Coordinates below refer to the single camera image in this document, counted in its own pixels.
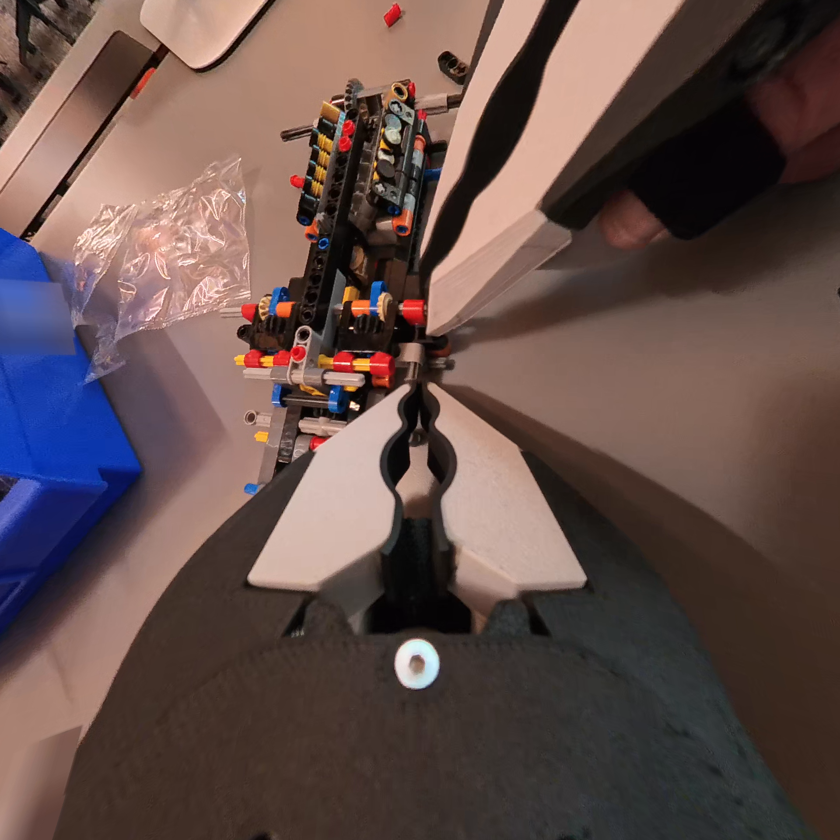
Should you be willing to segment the large clear plastic bag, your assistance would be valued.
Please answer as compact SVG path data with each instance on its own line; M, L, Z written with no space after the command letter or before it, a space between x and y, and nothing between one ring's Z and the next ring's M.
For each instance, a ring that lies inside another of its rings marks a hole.
M115 340L164 329L250 296L241 159L138 205L117 275Z

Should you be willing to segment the multicolour lego technic assembly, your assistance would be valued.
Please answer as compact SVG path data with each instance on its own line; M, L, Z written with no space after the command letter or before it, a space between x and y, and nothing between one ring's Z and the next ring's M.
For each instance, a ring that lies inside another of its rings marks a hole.
M397 385L454 367L448 337L427 333L419 252L424 205L447 150L428 119L457 109L463 95L419 97L406 78L383 87L352 78L310 125L282 133L310 147L306 173L290 179L309 245L305 269L258 302L223 310L242 320L238 369L271 387L270 411L245 415L262 445L246 494Z

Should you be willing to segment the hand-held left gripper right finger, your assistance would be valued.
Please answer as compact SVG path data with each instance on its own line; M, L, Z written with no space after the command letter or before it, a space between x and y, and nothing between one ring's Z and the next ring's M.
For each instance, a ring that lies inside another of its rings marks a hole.
M522 595L581 589L586 574L520 447L440 386L427 391L434 431L455 454L440 501L454 548L450 589L484 617Z

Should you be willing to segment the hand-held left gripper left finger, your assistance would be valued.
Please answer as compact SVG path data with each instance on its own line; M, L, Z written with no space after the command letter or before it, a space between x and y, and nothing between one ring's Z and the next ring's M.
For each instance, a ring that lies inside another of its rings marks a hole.
M403 518L396 485L411 464L413 421L401 385L330 438L302 478L248 573L259 589L319 595L355 632L383 594L381 550Z

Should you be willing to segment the person's right hand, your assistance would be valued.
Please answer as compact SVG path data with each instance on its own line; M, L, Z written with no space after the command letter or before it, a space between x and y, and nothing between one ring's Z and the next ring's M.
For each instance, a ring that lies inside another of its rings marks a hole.
M697 238L780 184L838 171L839 22L740 98L659 147L598 217L607 244Z

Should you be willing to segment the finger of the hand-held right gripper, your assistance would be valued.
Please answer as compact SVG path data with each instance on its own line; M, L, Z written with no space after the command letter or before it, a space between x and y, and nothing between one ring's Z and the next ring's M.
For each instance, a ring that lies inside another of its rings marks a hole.
M552 222L541 201L684 3L562 2L563 32L520 141L472 206L444 283L428 282L428 333L464 324L568 247L580 230Z
M421 277L443 284L476 199L509 162L563 32L563 4L502 2L472 70L430 212Z

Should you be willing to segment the blue plastic bin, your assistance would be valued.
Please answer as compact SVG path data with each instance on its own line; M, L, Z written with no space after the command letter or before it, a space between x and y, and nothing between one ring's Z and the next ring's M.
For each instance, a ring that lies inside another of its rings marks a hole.
M38 251L2 230L1 628L142 468Z

